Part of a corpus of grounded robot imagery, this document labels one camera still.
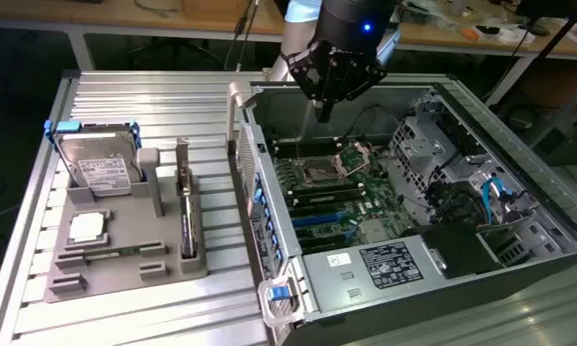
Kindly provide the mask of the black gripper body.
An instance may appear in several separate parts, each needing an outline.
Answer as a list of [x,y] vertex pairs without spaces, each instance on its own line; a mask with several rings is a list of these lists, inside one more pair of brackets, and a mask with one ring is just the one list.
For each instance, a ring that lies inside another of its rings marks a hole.
[[313,34],[313,65],[326,68],[341,53],[385,65],[398,44],[397,1],[323,1]]

